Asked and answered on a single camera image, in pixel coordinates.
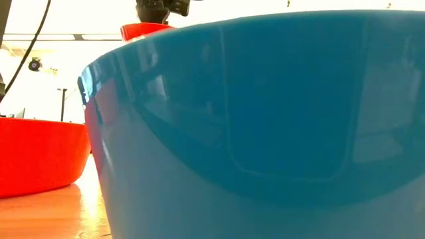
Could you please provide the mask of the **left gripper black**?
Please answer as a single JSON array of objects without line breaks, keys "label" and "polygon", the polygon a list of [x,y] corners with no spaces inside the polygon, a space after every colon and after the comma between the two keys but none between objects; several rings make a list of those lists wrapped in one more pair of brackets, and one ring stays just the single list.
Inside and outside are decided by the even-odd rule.
[{"label": "left gripper black", "polygon": [[163,0],[136,0],[135,8],[142,23],[167,24],[169,9]]}]

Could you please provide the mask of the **small blue plastic bowl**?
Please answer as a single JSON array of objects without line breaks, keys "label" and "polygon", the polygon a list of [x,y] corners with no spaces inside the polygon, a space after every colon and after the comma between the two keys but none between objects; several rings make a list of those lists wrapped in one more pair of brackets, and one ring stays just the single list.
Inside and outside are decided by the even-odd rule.
[{"label": "small blue plastic bowl", "polygon": [[78,86],[113,239],[425,239],[425,11],[163,31]]}]

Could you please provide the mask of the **small orange plastic bowl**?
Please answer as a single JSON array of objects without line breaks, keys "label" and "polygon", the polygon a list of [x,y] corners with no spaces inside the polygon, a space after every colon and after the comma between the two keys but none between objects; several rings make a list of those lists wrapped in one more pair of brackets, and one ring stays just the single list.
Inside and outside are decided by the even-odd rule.
[{"label": "small orange plastic bowl", "polygon": [[83,124],[0,118],[0,199],[72,184],[89,153]]}]

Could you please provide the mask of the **black vertical pole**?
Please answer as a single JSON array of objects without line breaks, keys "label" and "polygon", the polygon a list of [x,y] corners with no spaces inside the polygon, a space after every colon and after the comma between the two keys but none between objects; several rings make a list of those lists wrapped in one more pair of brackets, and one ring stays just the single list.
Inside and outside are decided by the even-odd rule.
[{"label": "black vertical pole", "polygon": [[60,109],[60,120],[64,121],[64,108],[65,108],[65,100],[66,100],[66,88],[60,89],[62,96],[61,96],[61,109]]}]

